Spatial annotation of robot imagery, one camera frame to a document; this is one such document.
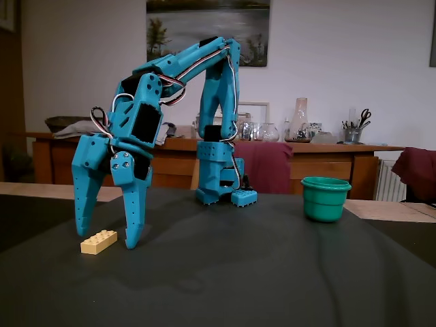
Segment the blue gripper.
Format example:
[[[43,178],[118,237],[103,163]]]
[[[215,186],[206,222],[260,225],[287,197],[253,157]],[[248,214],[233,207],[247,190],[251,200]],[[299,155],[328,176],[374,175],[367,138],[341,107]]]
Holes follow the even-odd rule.
[[[72,162],[76,230],[86,236],[97,195],[107,175],[123,192],[125,244],[134,249],[140,240],[146,215],[146,191],[153,180],[151,160],[146,149],[119,138],[100,134],[81,136]]]

